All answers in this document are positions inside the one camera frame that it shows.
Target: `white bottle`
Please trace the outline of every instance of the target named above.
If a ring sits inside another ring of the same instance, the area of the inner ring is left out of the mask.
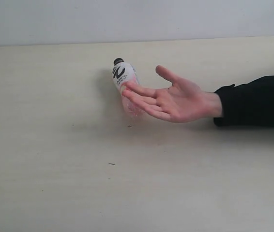
[[[121,93],[124,111],[132,117],[141,116],[143,111],[128,98],[122,96],[122,92],[126,88],[125,85],[123,85],[125,82],[133,81],[139,85],[134,67],[131,64],[124,62],[122,58],[115,59],[113,64],[112,79],[118,91]]]

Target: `white wall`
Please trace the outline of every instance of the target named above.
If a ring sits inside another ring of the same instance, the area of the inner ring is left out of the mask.
[[[274,0],[0,0],[0,45],[274,35]]]

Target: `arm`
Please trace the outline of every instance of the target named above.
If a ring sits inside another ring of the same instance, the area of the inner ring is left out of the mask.
[[[217,126],[274,127],[274,76],[222,87],[216,94],[223,106],[223,117],[214,119]]]

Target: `right hand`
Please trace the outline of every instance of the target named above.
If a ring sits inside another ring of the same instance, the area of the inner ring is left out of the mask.
[[[170,81],[169,88],[144,88],[132,82],[122,92],[149,115],[169,122],[191,122],[203,117],[221,117],[222,103],[215,93],[202,91],[195,83],[181,78],[163,66],[156,72]]]

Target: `black bottle cap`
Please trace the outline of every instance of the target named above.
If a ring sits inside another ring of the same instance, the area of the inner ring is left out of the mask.
[[[114,65],[117,65],[118,63],[124,62],[122,58],[116,58],[113,62]]]

